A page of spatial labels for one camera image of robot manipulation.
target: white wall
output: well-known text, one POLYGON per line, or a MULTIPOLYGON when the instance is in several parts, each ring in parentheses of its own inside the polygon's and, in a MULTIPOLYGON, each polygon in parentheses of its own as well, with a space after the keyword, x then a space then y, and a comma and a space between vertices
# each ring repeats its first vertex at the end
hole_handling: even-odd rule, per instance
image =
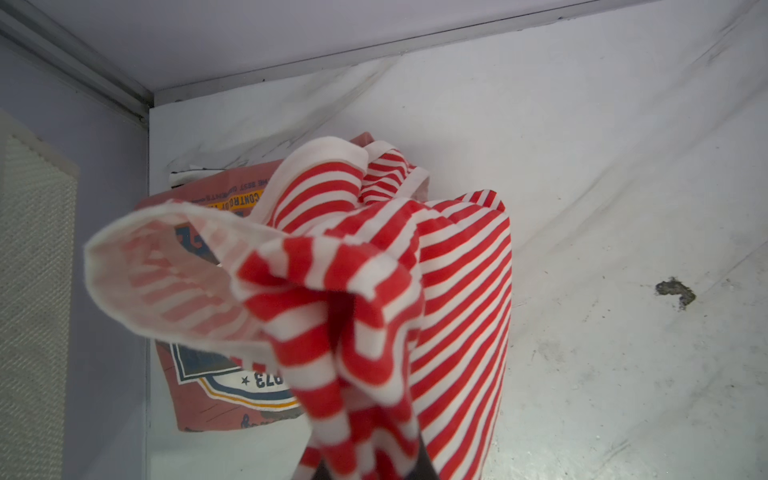
MULTIPOLYGON (((432 199, 493 188, 514 308, 485 480, 765 478, 767 52, 766 0, 663 0, 242 87, 151 112, 151 189, 365 130, 432 199)), ((150 455, 274 462, 203 441, 150 455)))
POLYGON ((63 479, 144 478, 147 342, 91 302, 82 246, 146 195, 147 132, 5 47, 0 71, 0 108, 80 167, 63 479))

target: red and white striped shirt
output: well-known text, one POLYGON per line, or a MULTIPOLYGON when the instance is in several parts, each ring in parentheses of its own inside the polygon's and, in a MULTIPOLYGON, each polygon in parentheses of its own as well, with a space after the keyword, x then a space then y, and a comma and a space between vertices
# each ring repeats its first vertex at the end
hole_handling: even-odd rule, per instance
POLYGON ((136 333, 279 372, 313 427, 295 478, 403 478, 423 438, 443 480, 479 478, 505 371, 509 219, 496 193, 419 198, 394 147, 310 141, 250 216, 172 202, 86 246, 86 284, 136 333), (220 261, 184 250, 191 223, 220 261))

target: white surface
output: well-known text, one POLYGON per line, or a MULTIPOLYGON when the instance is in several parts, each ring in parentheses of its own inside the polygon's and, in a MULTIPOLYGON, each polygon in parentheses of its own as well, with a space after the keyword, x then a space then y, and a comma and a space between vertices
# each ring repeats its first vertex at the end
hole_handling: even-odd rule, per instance
MULTIPOLYGON (((486 479, 768 477, 767 0, 664 0, 156 108, 151 191, 169 165, 364 130, 432 173, 431 198, 493 188, 511 216, 486 479), (670 276, 685 311, 654 294, 670 276)), ((171 416, 154 373, 153 419, 171 416)), ((192 455, 232 479, 290 463, 254 448, 238 472, 231 445, 276 434, 238 433, 204 458, 151 450, 152 479, 192 455)))
MULTIPOLYGON (((339 51, 305 60, 292 61, 273 67, 258 68, 239 74, 198 81, 178 87, 163 88, 154 92, 154 105, 174 103, 204 97, 220 91, 232 90, 246 85, 258 84, 263 81, 281 80, 315 73, 322 70, 359 65, 369 60, 403 55, 409 51, 418 51, 438 45, 447 45, 457 41, 497 35, 508 31, 520 31, 526 28, 541 27, 555 22, 568 22, 573 18, 608 12, 615 8, 627 7, 649 2, 650 0, 590 0, 586 3, 565 5, 524 15, 500 18, 491 22, 467 25, 459 28, 438 31, 427 35, 403 38, 400 40, 378 43, 353 50, 339 51)), ((541 7, 547 8, 550 2, 542 2, 541 7)))
POLYGON ((152 91, 588 0, 30 0, 152 91))

